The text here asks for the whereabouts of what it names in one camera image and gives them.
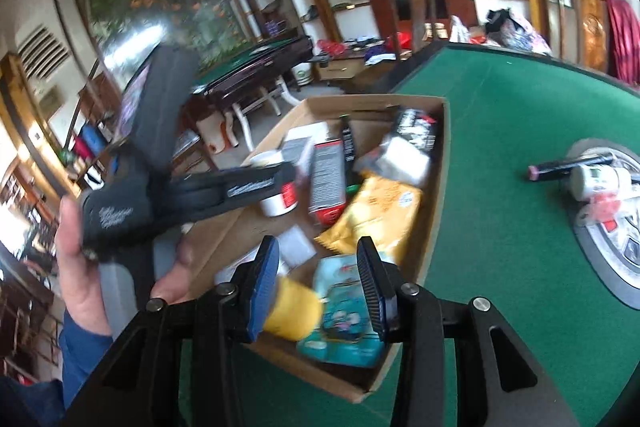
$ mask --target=floral painting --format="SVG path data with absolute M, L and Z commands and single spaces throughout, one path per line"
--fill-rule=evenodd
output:
M 229 0 L 77 0 L 107 68 L 125 86 L 159 42 L 195 49 L 207 70 L 250 45 Z

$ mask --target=wooden chair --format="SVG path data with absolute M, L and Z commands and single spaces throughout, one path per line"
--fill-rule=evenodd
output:
M 398 6 L 396 0 L 389 0 L 391 3 L 391 11 L 393 13 L 394 32 L 391 35 L 394 45 L 394 53 L 396 54 L 396 60 L 400 60 L 402 50 L 400 49 L 400 42 L 398 41 L 399 31 L 399 15 Z M 431 35 L 433 39 L 438 39 L 438 32 L 436 30 L 436 0 L 429 0 L 430 4 L 430 21 L 431 21 Z M 424 0 L 409 0 L 409 6 L 411 9 L 411 50 L 413 53 L 422 49 L 426 45 L 424 35 L 426 27 L 424 20 L 426 16 L 426 6 Z
M 565 58 L 566 14 L 558 0 L 560 58 Z M 578 0 L 574 3 L 578 26 L 578 64 L 607 73 L 609 70 L 609 15 L 607 0 Z

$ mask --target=yellow snack bag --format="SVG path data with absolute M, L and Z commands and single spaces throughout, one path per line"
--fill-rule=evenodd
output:
M 421 195 L 419 188 L 372 175 L 335 225 L 316 241 L 329 250 L 353 254 L 358 240 L 370 235 L 381 256 L 400 264 Z

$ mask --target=yellow tape roll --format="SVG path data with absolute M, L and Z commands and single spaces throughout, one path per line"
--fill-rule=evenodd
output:
M 299 341 L 313 331 L 321 315 L 322 302 L 316 292 L 293 279 L 278 277 L 276 298 L 263 330 Z

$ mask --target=air vent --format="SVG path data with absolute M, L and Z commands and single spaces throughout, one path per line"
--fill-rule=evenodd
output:
M 52 33 L 40 26 L 18 50 L 24 72 L 29 80 L 48 80 L 69 58 L 69 53 Z

